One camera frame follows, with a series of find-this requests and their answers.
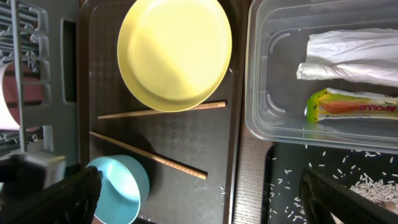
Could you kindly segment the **light blue bowl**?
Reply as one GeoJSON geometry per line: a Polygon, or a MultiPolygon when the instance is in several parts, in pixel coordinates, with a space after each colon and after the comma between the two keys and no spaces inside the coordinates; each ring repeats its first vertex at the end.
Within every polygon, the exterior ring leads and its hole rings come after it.
{"type": "Polygon", "coordinates": [[[132,223],[147,201],[150,182],[146,170],[126,155],[97,157],[88,163],[101,174],[95,217],[103,223],[132,223]]]}

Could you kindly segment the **pink white bowl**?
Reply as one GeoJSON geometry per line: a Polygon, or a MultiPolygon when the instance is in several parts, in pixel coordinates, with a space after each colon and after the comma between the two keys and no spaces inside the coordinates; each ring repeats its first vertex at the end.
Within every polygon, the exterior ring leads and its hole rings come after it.
{"type": "MultiPolygon", "coordinates": [[[[27,85],[24,88],[25,105],[40,105],[43,100],[42,85],[27,85]]],[[[15,63],[1,65],[1,130],[18,131],[20,113],[15,77],[15,63]]]]}

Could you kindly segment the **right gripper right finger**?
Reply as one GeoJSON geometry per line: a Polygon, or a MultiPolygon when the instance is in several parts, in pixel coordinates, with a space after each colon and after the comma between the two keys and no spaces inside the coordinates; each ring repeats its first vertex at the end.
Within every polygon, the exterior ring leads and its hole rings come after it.
{"type": "Polygon", "coordinates": [[[304,169],[300,198],[308,224],[397,224],[397,214],[334,182],[323,174],[304,169]]]}

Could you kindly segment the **green snack wrapper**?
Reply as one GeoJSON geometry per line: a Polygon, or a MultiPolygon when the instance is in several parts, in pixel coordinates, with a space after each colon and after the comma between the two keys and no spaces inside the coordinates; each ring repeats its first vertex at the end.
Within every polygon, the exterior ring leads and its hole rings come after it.
{"type": "Polygon", "coordinates": [[[397,98],[326,88],[307,100],[305,115],[308,122],[351,118],[397,119],[397,98]]]}

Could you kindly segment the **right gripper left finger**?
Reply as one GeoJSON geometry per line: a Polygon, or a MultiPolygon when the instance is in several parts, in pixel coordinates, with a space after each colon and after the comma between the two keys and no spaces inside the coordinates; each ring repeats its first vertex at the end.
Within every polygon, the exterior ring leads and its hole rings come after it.
{"type": "Polygon", "coordinates": [[[73,176],[1,210],[1,224],[91,223],[102,173],[89,166],[73,176]]]}

